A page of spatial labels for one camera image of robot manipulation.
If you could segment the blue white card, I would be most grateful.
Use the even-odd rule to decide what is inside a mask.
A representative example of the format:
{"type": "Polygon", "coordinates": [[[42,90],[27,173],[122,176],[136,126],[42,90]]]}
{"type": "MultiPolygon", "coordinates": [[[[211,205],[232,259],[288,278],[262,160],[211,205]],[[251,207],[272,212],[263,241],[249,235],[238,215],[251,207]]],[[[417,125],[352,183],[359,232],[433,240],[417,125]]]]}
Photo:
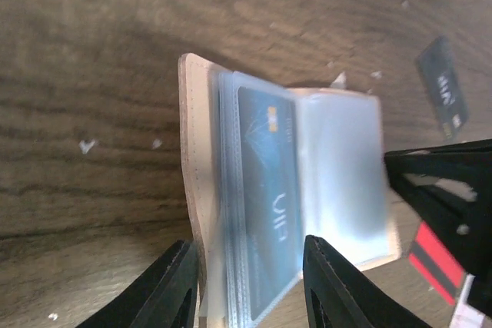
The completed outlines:
{"type": "Polygon", "coordinates": [[[238,89],[251,321],[262,319],[301,269],[294,102],[238,89]]]}

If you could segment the beige leather card holder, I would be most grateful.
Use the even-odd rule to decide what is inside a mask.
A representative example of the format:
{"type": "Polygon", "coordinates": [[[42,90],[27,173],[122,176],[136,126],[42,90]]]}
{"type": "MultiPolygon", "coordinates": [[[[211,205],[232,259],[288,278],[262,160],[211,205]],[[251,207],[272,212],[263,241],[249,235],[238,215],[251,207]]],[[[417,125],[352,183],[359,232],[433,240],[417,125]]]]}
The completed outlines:
{"type": "Polygon", "coordinates": [[[399,258],[377,97],[284,88],[193,53],[178,82],[200,326],[256,327],[302,278],[308,235],[361,271],[399,258]]]}

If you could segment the white card pink pattern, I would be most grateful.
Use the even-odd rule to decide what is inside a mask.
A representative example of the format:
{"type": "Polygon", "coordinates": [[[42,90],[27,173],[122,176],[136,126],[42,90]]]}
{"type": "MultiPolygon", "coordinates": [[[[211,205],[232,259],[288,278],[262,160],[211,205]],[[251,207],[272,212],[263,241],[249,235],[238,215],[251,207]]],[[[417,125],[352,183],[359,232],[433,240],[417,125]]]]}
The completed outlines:
{"type": "Polygon", "coordinates": [[[482,328],[485,315],[467,303],[474,276],[466,275],[459,299],[450,320],[450,328],[482,328]]]}

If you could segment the red card black stripe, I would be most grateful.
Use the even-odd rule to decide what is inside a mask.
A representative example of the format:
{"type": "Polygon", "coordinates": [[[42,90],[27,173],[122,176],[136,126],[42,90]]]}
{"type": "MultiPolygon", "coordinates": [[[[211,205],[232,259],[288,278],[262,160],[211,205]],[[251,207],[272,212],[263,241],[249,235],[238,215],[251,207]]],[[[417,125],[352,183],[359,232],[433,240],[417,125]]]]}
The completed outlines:
{"type": "Polygon", "coordinates": [[[418,227],[408,260],[449,305],[456,304],[464,269],[425,222],[418,227]]]}

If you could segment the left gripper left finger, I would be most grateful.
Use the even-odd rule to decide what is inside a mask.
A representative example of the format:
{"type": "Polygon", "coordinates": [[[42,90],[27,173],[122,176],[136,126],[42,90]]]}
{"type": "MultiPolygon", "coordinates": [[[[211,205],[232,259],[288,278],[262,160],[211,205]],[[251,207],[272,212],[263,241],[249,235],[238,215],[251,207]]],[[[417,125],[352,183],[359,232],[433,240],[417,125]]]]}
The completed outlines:
{"type": "Polygon", "coordinates": [[[195,243],[178,240],[80,327],[193,327],[198,293],[195,243]]]}

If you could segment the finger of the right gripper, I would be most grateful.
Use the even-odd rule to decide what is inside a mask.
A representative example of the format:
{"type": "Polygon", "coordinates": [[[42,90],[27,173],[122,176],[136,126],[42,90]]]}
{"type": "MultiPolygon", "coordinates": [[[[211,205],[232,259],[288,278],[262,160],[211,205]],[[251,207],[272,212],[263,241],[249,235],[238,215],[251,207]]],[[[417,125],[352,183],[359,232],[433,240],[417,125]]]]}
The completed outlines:
{"type": "Polygon", "coordinates": [[[457,262],[478,278],[491,270],[491,140],[384,155],[391,188],[437,235],[457,262]],[[408,174],[462,182],[476,193],[467,201],[434,184],[413,184],[408,174]]]}

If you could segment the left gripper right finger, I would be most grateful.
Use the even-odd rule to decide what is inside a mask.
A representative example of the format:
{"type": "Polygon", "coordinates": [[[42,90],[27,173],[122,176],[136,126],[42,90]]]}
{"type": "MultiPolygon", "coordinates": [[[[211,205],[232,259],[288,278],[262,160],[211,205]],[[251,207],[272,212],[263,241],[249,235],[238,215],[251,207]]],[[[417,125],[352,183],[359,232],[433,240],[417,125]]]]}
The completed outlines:
{"type": "Polygon", "coordinates": [[[305,237],[303,274],[310,327],[429,326],[380,290],[321,237],[305,237]]]}

